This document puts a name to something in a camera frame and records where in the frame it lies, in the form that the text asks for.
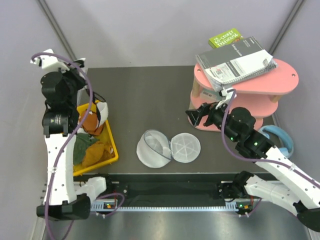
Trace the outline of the white bra with black straps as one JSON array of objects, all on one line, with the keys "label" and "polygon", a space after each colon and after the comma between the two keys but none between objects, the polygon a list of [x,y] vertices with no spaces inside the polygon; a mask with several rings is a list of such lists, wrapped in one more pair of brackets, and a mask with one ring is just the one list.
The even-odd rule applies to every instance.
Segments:
[{"label": "white bra with black straps", "polygon": [[90,112],[95,112],[98,116],[99,121],[106,121],[108,118],[108,114],[109,114],[108,104],[105,101],[105,99],[96,92],[93,92],[91,107],[88,114]]}]

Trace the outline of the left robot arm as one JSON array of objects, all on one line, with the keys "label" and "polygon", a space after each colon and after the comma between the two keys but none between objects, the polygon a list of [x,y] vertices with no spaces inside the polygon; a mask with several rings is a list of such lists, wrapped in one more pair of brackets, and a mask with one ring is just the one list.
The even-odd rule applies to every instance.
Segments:
[{"label": "left robot arm", "polygon": [[40,80],[45,97],[42,119],[47,148],[47,187],[36,215],[52,221],[85,220],[91,204],[100,195],[109,198],[114,191],[101,175],[91,175],[75,189],[73,153],[78,130],[77,94],[86,81],[74,68],[51,70]]}]

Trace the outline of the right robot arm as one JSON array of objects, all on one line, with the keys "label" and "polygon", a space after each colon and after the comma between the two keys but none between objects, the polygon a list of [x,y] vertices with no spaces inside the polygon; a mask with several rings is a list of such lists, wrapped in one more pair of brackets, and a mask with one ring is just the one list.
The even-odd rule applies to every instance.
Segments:
[{"label": "right robot arm", "polygon": [[223,139],[229,138],[236,144],[236,158],[256,164],[284,184],[280,187],[253,173],[242,171],[233,181],[233,192],[237,197],[251,195],[265,199],[289,211],[310,230],[319,232],[320,183],[254,129],[256,119],[246,108],[229,110],[227,104],[218,107],[214,103],[203,103],[199,108],[186,110],[185,113],[195,127],[206,117],[204,126],[215,125],[221,130]]}]

